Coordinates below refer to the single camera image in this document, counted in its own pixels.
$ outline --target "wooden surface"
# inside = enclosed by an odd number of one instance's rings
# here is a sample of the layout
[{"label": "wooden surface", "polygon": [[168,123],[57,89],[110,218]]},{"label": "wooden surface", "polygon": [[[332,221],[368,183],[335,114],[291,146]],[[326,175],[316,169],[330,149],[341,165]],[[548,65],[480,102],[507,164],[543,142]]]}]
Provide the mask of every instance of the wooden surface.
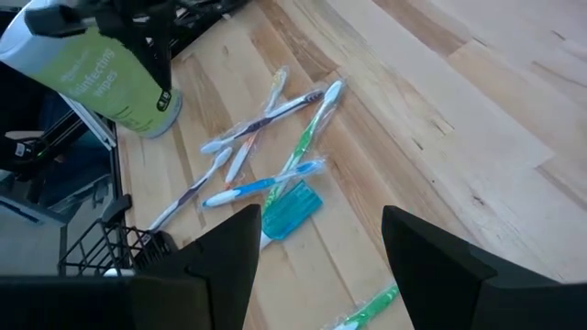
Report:
[{"label": "wooden surface", "polygon": [[[382,207],[396,204],[557,281],[587,281],[587,5],[572,0],[257,0],[172,64],[183,110],[162,137],[119,133],[130,224],[201,175],[200,145],[260,112],[287,64],[291,98],[349,88],[315,154],[324,206],[261,253],[246,329],[320,329],[390,282]],[[314,113],[267,129],[244,182],[278,172]],[[226,169],[201,193],[219,191]],[[180,244],[249,203],[167,227]],[[400,300],[370,329],[409,329]]]}]

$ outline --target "green label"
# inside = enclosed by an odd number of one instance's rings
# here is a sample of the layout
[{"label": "green label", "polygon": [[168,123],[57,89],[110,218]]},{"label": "green label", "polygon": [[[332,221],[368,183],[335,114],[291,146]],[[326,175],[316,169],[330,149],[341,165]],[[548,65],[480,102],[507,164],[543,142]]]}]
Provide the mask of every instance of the green label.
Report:
[{"label": "green label", "polygon": [[178,92],[163,92],[129,50],[96,28],[31,77],[145,136],[162,133],[181,106]]}]

